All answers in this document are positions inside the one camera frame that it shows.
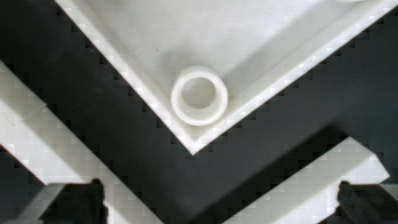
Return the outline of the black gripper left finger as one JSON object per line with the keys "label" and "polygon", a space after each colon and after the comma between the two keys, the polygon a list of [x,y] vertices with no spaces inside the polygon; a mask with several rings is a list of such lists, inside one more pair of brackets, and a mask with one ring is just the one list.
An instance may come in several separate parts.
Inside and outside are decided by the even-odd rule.
{"label": "black gripper left finger", "polygon": [[88,183],[51,183],[39,191],[12,224],[108,224],[104,186]]}

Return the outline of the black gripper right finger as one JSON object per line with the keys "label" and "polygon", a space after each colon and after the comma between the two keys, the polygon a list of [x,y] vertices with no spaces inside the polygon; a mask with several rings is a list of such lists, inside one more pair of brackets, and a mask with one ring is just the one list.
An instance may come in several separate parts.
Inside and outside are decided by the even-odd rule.
{"label": "black gripper right finger", "polygon": [[328,224],[398,224],[398,184],[341,182]]}

